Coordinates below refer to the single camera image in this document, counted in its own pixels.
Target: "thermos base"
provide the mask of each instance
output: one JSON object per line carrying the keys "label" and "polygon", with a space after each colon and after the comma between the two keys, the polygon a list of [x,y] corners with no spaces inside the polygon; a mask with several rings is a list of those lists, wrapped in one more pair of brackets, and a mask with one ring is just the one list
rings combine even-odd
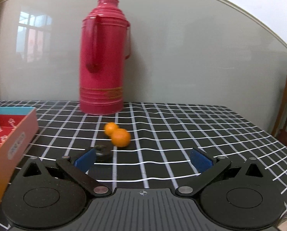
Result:
{"label": "thermos base", "polygon": [[79,108],[82,112],[90,115],[110,115],[123,109],[123,101],[114,103],[88,103],[80,101]]}

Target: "gray ridged plate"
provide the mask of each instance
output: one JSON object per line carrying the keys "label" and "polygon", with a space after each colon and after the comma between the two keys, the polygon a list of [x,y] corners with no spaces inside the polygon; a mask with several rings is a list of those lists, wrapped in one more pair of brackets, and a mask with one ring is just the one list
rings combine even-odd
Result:
{"label": "gray ridged plate", "polygon": [[[226,231],[209,221],[190,199],[165,189],[118,188],[92,201],[87,211],[55,231]],[[265,231],[276,231],[268,228]]]}

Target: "orange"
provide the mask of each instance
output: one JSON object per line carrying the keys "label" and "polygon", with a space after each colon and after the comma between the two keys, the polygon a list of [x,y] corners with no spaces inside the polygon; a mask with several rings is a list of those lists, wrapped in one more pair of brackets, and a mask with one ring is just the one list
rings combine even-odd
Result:
{"label": "orange", "polygon": [[107,136],[111,136],[112,133],[118,128],[119,126],[116,123],[110,122],[104,126],[104,131]]}
{"label": "orange", "polygon": [[131,142],[131,134],[123,128],[116,129],[110,136],[112,144],[117,147],[126,147]]}

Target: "red thermos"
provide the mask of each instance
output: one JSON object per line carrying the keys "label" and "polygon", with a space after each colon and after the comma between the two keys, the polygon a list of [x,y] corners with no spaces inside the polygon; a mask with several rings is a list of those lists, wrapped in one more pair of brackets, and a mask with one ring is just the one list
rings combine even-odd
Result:
{"label": "red thermos", "polygon": [[80,109],[87,114],[108,115],[123,108],[123,63],[129,57],[124,46],[130,23],[118,3],[98,0],[98,6],[83,20]]}

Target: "thermos handle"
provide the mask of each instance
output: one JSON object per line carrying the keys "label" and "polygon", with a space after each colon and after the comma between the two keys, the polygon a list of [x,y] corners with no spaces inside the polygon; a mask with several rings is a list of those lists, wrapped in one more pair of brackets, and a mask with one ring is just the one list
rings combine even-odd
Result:
{"label": "thermos handle", "polygon": [[130,23],[128,24],[127,34],[128,34],[128,55],[125,57],[125,59],[128,59],[131,56],[131,52],[132,52],[132,49],[131,49],[131,24]]}
{"label": "thermos handle", "polygon": [[90,72],[95,72],[97,69],[96,63],[96,50],[97,50],[97,29],[95,29],[96,24],[99,22],[99,16],[96,15],[94,18],[91,17],[88,20],[90,25],[87,25],[87,63],[86,67]]}

